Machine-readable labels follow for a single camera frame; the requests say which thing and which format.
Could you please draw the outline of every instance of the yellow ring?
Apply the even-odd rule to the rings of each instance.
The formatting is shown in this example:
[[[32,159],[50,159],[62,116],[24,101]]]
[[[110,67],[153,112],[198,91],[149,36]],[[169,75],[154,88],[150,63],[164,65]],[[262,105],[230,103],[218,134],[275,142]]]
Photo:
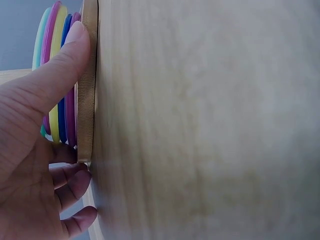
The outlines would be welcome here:
[[[65,6],[61,6],[56,16],[53,37],[50,49],[50,59],[57,55],[61,48],[62,32],[64,30],[65,20],[68,14],[68,10]],[[49,112],[50,130],[52,139],[55,143],[60,142],[59,137],[59,123],[58,123],[58,105]]]

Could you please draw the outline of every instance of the gray wall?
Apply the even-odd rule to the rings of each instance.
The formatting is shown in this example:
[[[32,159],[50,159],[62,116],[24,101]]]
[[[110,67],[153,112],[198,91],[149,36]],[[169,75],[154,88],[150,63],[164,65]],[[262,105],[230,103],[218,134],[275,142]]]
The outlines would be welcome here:
[[[30,69],[35,38],[42,14],[53,5],[54,0],[1,0],[0,1],[0,71]],[[69,13],[80,10],[82,0],[62,0]],[[67,218],[83,207],[79,201],[64,211],[61,218]],[[75,238],[89,240],[88,232]]]

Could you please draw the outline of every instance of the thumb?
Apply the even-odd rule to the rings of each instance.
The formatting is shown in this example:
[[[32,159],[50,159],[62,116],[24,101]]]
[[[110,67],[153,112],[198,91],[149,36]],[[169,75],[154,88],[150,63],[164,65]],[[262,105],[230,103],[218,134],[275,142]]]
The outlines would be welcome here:
[[[17,97],[22,96],[21,100],[28,107],[45,115],[80,79],[89,57],[88,31],[76,21],[59,54],[27,76],[9,82],[6,87],[13,89]]]

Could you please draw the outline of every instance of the ring stacking toy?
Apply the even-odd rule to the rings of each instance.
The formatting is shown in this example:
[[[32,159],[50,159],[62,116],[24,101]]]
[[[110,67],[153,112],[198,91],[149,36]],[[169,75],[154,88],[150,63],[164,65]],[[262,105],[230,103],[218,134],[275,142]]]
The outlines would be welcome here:
[[[59,53],[73,23],[80,20],[80,13],[68,14],[67,8],[60,1],[44,11],[35,38],[32,70],[47,63]],[[42,136],[51,135],[55,143],[62,142],[68,143],[71,147],[77,146],[76,94],[76,88],[73,87],[43,118],[40,131]]]

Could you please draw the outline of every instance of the purple ring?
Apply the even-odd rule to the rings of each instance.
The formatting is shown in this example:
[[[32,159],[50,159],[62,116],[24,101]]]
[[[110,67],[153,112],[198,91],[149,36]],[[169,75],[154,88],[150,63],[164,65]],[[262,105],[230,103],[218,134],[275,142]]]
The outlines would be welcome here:
[[[72,25],[79,21],[81,18],[80,13],[75,12],[72,15],[70,29]],[[76,137],[76,116],[75,116],[75,87],[73,87],[67,95],[64,97],[65,99],[65,125],[68,143],[71,147],[77,145],[77,137]]]
[[[52,42],[55,23],[56,23],[56,19],[57,19],[57,15],[58,15],[58,11],[60,9],[60,6],[61,6],[60,1],[57,1],[55,4],[53,4],[50,15],[49,15],[48,20],[46,22],[43,41],[42,41],[42,47],[41,47],[40,66],[46,64],[50,60],[51,42]],[[44,116],[43,125],[44,125],[44,129],[45,129],[46,133],[50,135],[51,130],[50,130],[49,114]]]

